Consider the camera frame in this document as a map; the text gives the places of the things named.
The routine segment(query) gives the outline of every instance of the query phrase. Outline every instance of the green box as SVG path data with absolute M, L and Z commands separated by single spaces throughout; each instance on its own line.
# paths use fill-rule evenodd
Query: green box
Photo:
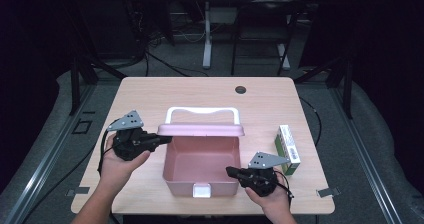
M 300 157 L 288 125 L 280 125 L 274 143 L 277 147 L 278 155 L 290 159 L 289 163 L 281 165 L 284 175 L 293 175 L 300 165 Z

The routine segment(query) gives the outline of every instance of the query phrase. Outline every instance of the basket handle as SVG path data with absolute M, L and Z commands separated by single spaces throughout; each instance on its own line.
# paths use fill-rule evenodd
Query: basket handle
M 172 113 L 176 110 L 184 110 L 184 111 L 189 111 L 196 114 L 211 114 L 211 113 L 220 112 L 220 111 L 231 111 L 233 112 L 233 115 L 234 115 L 234 124 L 240 124 L 239 112 L 234 107 L 171 107 L 168 109 L 168 112 L 166 113 L 166 119 L 165 119 L 166 124 L 171 123 Z

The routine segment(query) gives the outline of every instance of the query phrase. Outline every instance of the pink basket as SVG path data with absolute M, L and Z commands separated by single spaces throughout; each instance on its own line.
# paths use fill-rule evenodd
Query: pink basket
M 212 114 L 232 111 L 234 124 L 171 123 L 174 111 Z M 212 197 L 237 193 L 239 183 L 225 167 L 240 168 L 239 136 L 244 135 L 235 108 L 187 108 L 168 110 L 158 135 L 173 136 L 167 145 L 163 178 L 173 195 Z

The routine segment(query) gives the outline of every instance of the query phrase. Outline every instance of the round hole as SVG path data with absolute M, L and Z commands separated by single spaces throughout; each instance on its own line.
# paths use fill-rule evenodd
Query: round hole
M 244 94 L 246 92 L 246 87 L 244 87 L 244 86 L 237 86 L 236 87 L 236 92 L 238 94 Z

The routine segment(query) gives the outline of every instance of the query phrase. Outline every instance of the human hand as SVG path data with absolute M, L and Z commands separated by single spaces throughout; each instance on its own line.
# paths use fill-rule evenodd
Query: human hand
M 113 138 L 116 134 L 108 137 L 106 149 L 112 147 Z M 113 149 L 107 151 L 103 156 L 102 173 L 98 189 L 112 195 L 117 195 L 131 177 L 132 172 L 141 166 L 150 156 L 149 151 L 144 151 L 132 161 L 125 161 L 116 156 Z
M 277 173 L 278 182 L 284 185 L 283 177 Z M 251 188 L 246 187 L 246 194 L 250 200 L 262 207 L 266 217 L 274 224 L 296 223 L 290 212 L 287 191 L 277 186 L 273 193 L 265 197 L 260 197 Z

